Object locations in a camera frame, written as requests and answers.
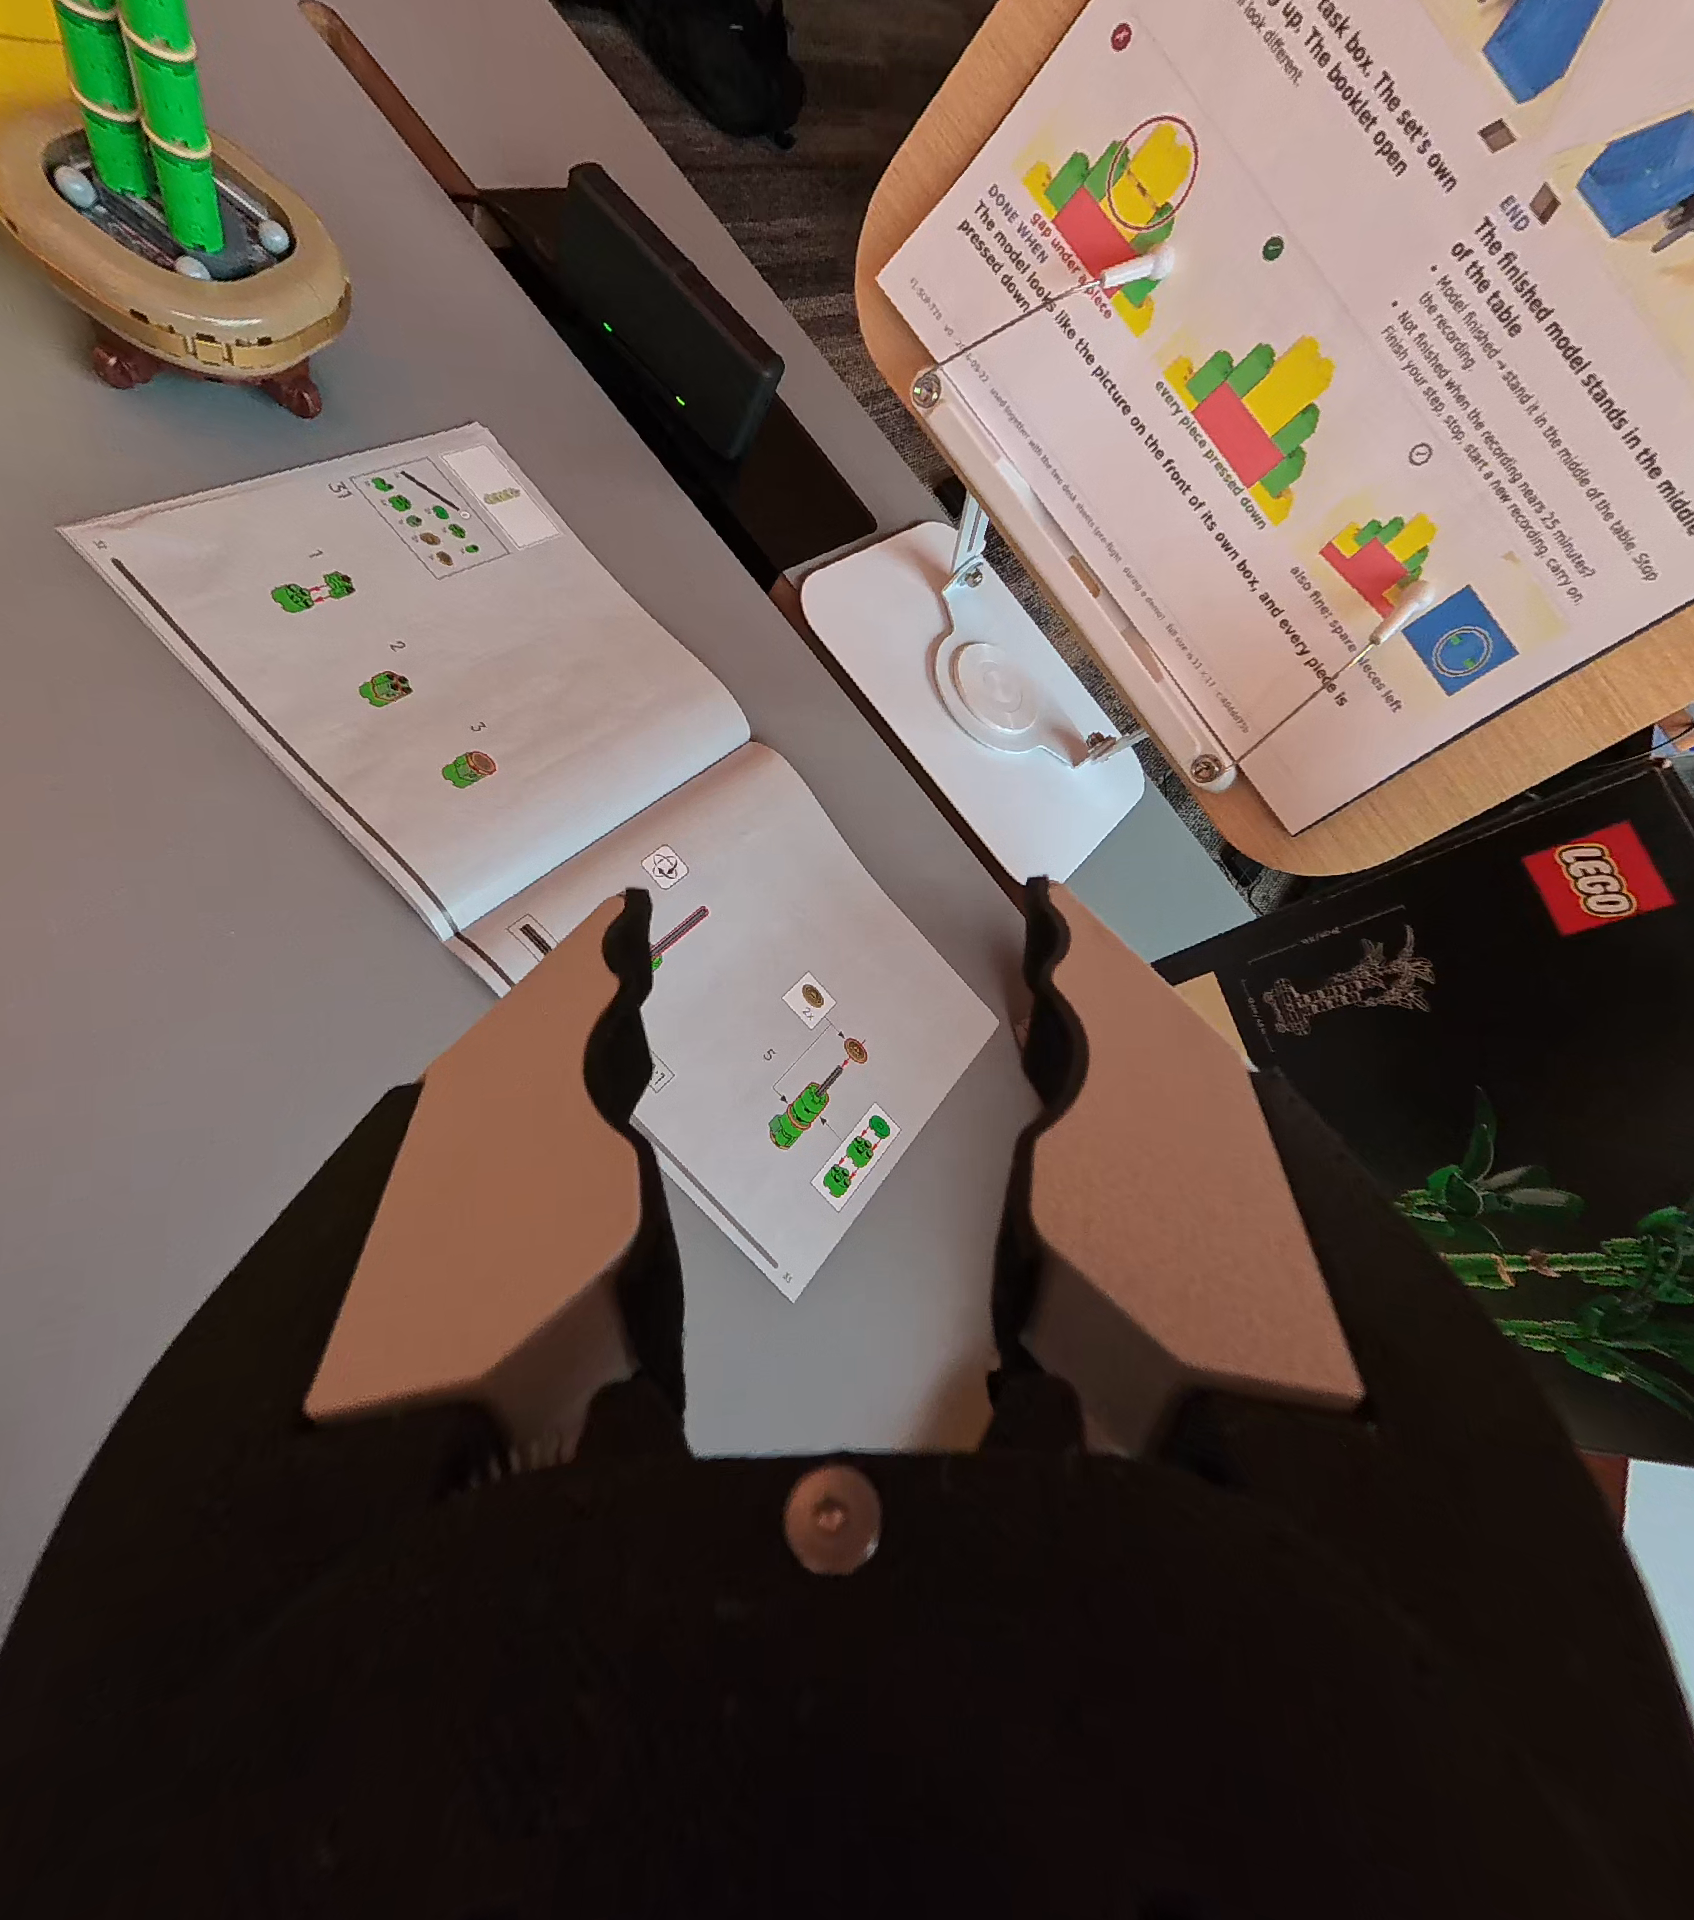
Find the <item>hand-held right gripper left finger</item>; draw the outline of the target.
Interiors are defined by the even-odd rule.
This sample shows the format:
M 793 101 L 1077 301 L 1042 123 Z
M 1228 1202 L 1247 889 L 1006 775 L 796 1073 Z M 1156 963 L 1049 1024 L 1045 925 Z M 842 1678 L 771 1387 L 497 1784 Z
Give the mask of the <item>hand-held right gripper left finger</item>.
M 605 1390 L 685 1430 L 685 1272 L 636 1124 L 653 900 L 603 900 L 420 1080 L 306 1389 L 323 1428 L 472 1407 L 527 1465 Z

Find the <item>black brick set box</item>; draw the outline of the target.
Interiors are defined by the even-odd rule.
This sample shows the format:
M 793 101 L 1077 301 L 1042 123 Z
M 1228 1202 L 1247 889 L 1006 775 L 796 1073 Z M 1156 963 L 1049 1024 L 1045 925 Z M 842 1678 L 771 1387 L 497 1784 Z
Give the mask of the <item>black brick set box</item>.
M 1332 1128 L 1583 1451 L 1694 1468 L 1694 758 L 1156 970 Z

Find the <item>green bamboo brick model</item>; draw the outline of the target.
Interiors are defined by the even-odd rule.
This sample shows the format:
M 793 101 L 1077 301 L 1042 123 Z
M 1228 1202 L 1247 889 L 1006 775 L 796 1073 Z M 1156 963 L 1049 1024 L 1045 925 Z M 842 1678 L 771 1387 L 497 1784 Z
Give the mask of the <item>green bamboo brick model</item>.
M 310 205 L 210 133 L 186 2 L 57 2 L 68 105 L 0 124 L 0 233 L 91 330 L 92 374 L 248 389 L 296 421 L 353 285 Z

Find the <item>open instruction booklet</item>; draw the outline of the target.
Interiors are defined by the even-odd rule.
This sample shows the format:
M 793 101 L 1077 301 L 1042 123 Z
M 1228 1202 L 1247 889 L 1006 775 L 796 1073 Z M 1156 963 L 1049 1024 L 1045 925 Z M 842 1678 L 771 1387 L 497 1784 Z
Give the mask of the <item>open instruction booklet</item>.
M 998 1018 L 494 435 L 62 537 L 499 997 L 648 895 L 636 1124 L 799 1301 Z

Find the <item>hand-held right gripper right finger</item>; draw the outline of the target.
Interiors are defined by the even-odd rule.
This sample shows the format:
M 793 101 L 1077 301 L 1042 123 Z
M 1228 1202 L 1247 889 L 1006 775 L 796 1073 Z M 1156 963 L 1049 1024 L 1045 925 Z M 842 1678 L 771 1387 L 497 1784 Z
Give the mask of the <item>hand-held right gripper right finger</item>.
M 1060 881 L 1024 889 L 1027 1082 L 992 1328 L 1140 1458 L 1197 1395 L 1349 1417 L 1366 1390 L 1240 1045 Z

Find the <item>black bag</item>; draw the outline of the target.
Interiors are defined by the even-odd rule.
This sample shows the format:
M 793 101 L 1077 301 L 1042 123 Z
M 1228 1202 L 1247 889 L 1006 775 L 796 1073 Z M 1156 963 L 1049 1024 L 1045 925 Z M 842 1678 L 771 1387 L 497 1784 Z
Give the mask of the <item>black bag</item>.
M 648 52 L 717 133 L 795 147 L 808 84 L 793 56 L 783 2 L 663 4 L 648 29 Z

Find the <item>black box with green lights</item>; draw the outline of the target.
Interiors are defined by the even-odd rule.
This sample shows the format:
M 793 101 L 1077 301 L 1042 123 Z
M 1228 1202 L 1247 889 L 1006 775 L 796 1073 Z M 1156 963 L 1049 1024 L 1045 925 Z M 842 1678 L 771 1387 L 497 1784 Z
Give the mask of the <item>black box with green lights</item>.
M 755 448 L 783 355 L 595 161 L 568 175 L 555 272 L 577 315 L 717 461 L 739 465 Z

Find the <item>grey desk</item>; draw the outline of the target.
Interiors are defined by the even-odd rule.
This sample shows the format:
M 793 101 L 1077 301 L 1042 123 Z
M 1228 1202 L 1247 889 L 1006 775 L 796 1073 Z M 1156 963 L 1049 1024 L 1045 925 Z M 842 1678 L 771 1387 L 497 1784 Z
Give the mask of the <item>grey desk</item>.
M 354 1123 L 493 1006 L 61 526 L 480 422 L 714 668 L 1001 1030 L 788 1305 L 686 1204 L 691 1438 L 964 1447 L 1021 915 L 296 4 L 193 4 L 210 117 L 354 283 L 319 421 L 89 335 L 0 235 L 0 1639 L 114 1418 Z

